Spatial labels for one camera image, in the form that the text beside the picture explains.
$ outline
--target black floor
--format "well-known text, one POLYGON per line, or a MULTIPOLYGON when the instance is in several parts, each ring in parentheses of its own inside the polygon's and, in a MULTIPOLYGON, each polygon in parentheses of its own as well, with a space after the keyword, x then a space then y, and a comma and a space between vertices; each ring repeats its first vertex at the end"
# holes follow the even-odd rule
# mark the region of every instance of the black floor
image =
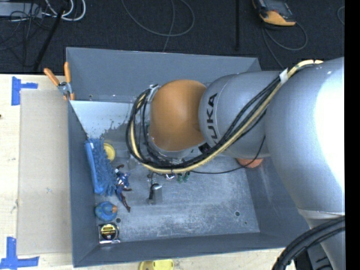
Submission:
MULTIPOLYGON (((33 2, 42 11, 47 7, 45 0, 11 1, 33 2)), ((57 12, 65 1, 49 3, 57 12)), ((66 47, 257 57, 263 70, 291 67, 303 59, 344 56, 345 0, 287 0, 297 25, 276 30, 264 27, 251 0, 238 0, 238 40, 236 0, 85 0, 85 4, 82 19, 60 21, 37 69, 56 18, 18 22, 2 17, 0 73, 42 73, 48 67, 63 74, 66 47)), ((74 0, 74 7, 79 16, 81 0, 74 0)))

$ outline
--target wire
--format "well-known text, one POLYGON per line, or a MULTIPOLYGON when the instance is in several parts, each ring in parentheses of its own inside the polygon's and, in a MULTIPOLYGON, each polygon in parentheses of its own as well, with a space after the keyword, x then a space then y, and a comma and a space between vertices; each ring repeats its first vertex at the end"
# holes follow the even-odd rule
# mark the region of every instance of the wire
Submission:
MULTIPOLYGON (((297 71, 302 69, 305 66, 308 65, 314 65, 321 61, 314 61, 314 60, 305 60, 294 67, 292 67, 288 72, 287 76, 288 78, 291 78, 297 71)), ((135 131, 135 116, 138 111, 140 111, 141 107, 145 104, 145 101, 147 99, 147 96, 151 93, 151 88, 145 90, 138 96, 136 99, 133 108, 132 108, 132 114, 130 115, 130 120, 127 125, 127 131, 126 131, 126 142, 128 149, 140 163, 143 164, 144 167, 147 169, 158 172, 158 173, 172 173, 172 174, 178 174, 182 172, 189 172, 199 166, 204 165, 211 159, 213 159, 216 155, 223 152, 226 148, 228 148, 230 145, 232 145, 234 142, 236 142, 242 135, 244 135, 244 132, 250 127, 257 118, 259 118, 263 111, 266 110, 267 105, 270 103, 272 97, 277 93, 277 91, 282 86, 282 83, 279 79, 275 79, 272 83, 270 83, 269 86, 267 86, 265 89, 267 89, 267 92, 265 92, 264 96, 260 99, 260 101, 255 105, 255 107, 248 113, 248 115, 244 118, 244 120, 235 128, 235 130, 228 135, 228 137, 223 137, 223 142, 216 144, 214 147, 210 149, 209 152, 206 152, 195 159, 192 159, 190 161, 186 161, 184 163, 180 163, 177 165, 171 165, 169 163, 164 163, 163 161, 152 161, 149 159, 145 159, 141 153, 139 152, 139 149, 137 148, 137 142, 136 142, 136 131, 135 131)))
MULTIPOLYGON (((135 19, 135 17, 129 12, 129 10, 127 9, 127 7, 126 7, 126 5, 125 5, 125 3, 124 3, 124 0, 121 0, 121 3, 122 3, 122 5, 123 5, 123 7, 125 8, 126 13, 130 16, 130 18, 131 18, 138 26, 140 26, 142 29, 144 29, 144 30, 146 30, 146 31, 148 31, 148 32, 150 32, 150 33, 152 33, 152 34, 156 34, 156 35, 160 35, 160 36, 164 36, 164 37, 178 37, 178 36, 182 36, 182 35, 188 33, 188 32, 194 27, 194 24, 195 24, 195 14, 194 14, 192 8, 190 7, 190 5, 189 5, 188 3, 186 3, 184 0, 179 0, 179 1, 181 1, 182 3, 184 3, 185 6, 190 10, 191 15, 192 15, 192 22, 191 22, 190 27, 189 27, 187 30, 185 30, 185 31, 183 31, 183 32, 181 32, 181 33, 177 33, 177 34, 172 34, 171 31, 170 31, 170 33, 168 33, 168 34, 167 34, 167 33, 160 33, 160 32, 153 31, 153 30, 151 30, 151 29, 143 26, 143 25, 140 24, 140 23, 135 19)), ((173 20, 174 20, 174 17, 175 17, 174 12, 175 12, 175 10, 174 10, 174 6, 173 6, 173 20)))
POLYGON ((272 270, 285 270, 300 253, 342 231, 345 231, 345 215, 308 230, 284 249, 272 270))
MULTIPOLYGON (((58 13, 52 8, 52 6, 50 5, 49 0, 45 0, 45 2, 46 2, 46 5, 48 6, 48 8, 52 11, 53 15, 48 14, 46 12, 43 12, 43 15, 50 16, 50 17, 56 17, 58 15, 58 13)), ((80 16, 75 17, 75 18, 67 18, 67 16, 70 15, 72 13, 73 9, 74 9, 74 1, 70 0, 70 3, 71 3, 70 10, 68 10, 68 12, 62 14, 61 19, 65 20, 65 21, 79 21, 79 20, 81 20, 85 16, 85 13, 86 13, 86 2, 85 2, 85 0, 81 0, 81 2, 82 2, 82 5, 83 5, 83 11, 80 14, 80 16)))
MULTIPOLYGON (((305 39, 304 39, 305 41, 304 41, 303 45, 300 46, 300 47, 298 47, 298 48, 290 48, 290 47, 286 47, 286 46, 284 46, 283 44, 280 44, 278 41, 276 41, 276 40, 270 35, 267 26, 266 26, 265 24, 263 24, 263 27, 262 27, 262 36, 263 36, 264 42, 265 42, 265 44, 266 44, 269 52, 271 53, 272 57, 275 59, 275 61, 279 64, 279 66, 280 66, 281 68, 284 68, 284 67, 282 66, 282 64, 280 63, 280 61, 278 60, 278 58, 276 57, 276 55, 274 54, 274 52, 272 51, 269 43, 268 43, 267 40, 266 40, 265 34, 268 35, 269 38, 271 39, 271 41, 274 42, 275 44, 277 44, 279 47, 281 47, 281 48, 283 48, 283 49, 285 49, 285 50, 289 50, 289 51, 299 51, 299 50, 304 49, 304 48, 307 46, 307 44, 308 44, 308 36, 307 36, 307 33, 306 33, 304 27, 303 27, 298 21, 296 22, 296 25, 298 25, 299 28, 302 30, 302 32, 303 32, 303 34, 304 34, 304 37, 305 37, 305 39)), ((285 28, 280 26, 280 27, 272 27, 272 28, 269 28, 269 29, 271 29, 271 30, 284 30, 285 28)))
POLYGON ((340 20, 340 22, 345 26, 345 21, 340 18, 340 11, 342 9, 345 9, 345 6, 341 6, 339 9, 337 9, 336 15, 337 15, 337 18, 340 20))
POLYGON ((174 24, 175 24, 175 4, 174 4, 174 1, 173 0, 170 0, 171 1, 171 5, 173 6, 173 20, 171 22, 171 27, 170 27, 170 30, 169 30, 169 35, 167 36, 166 38, 166 42, 165 42, 165 45, 164 45, 164 48, 163 48, 163 52, 165 52, 165 49, 168 45, 168 42, 169 42, 169 39, 170 39, 170 35, 171 35, 171 32, 173 31, 173 27, 174 27, 174 24))
POLYGON ((252 162, 254 162, 254 161, 258 158, 258 156, 259 156, 259 154, 260 154, 260 151, 261 151, 261 149, 262 149, 262 147, 263 147, 263 145, 264 145, 264 142, 265 142, 265 136, 264 136, 264 138, 263 138, 263 140, 262 140, 262 142, 261 142, 261 145, 260 145, 259 150, 258 150, 258 152, 256 153, 255 157, 252 159, 252 161, 250 161, 249 163, 246 163, 245 165, 242 165, 242 166, 233 168, 233 169, 231 169, 231 170, 222 171, 222 172, 210 172, 210 173, 209 173, 209 172, 201 172, 201 171, 195 171, 195 170, 191 170, 191 172, 199 173, 199 174, 226 174, 226 173, 230 173, 230 172, 239 170, 239 169, 241 169, 241 168, 246 168, 247 166, 249 166, 252 162))

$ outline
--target blue scrub brush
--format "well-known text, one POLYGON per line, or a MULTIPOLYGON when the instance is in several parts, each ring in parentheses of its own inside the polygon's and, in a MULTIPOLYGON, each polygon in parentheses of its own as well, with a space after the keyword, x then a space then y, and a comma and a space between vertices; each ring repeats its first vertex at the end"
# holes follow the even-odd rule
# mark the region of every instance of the blue scrub brush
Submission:
POLYGON ((116 190, 117 175, 104 150, 104 139, 87 139, 85 151, 91 169, 94 192, 99 195, 111 196, 116 190))

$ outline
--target small toy figure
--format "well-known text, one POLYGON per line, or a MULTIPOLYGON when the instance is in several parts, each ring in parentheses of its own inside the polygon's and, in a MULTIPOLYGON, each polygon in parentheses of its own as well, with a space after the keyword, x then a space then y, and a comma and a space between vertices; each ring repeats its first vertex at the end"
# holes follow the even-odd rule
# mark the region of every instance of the small toy figure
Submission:
POLYGON ((118 207, 111 202, 105 201, 95 207, 95 215, 105 222, 115 219, 118 213, 118 207))
POLYGON ((121 166, 116 167, 115 169, 115 173, 118 176, 116 178, 116 190, 115 193, 117 195, 117 197, 119 198, 119 200, 124 204, 124 206, 126 207, 127 211, 130 213, 130 208, 129 205, 126 203, 126 199, 125 196, 123 195, 123 191, 131 191, 132 189, 129 188, 129 176, 130 173, 126 172, 126 173, 122 173, 119 171, 119 168, 121 166))

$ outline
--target gray panel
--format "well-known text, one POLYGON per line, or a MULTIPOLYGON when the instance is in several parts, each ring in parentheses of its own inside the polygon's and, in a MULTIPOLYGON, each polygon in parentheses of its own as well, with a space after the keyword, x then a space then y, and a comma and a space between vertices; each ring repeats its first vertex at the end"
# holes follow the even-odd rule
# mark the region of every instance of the gray panel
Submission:
POLYGON ((72 47, 66 49, 66 60, 78 100, 128 101, 149 84, 162 85, 176 79, 206 83, 250 68, 261 70, 257 58, 72 47))
POLYGON ((70 105, 67 107, 69 124, 69 173, 71 199, 71 234, 73 260, 81 260, 97 246, 97 228, 94 215, 90 168, 84 149, 86 134, 70 105))

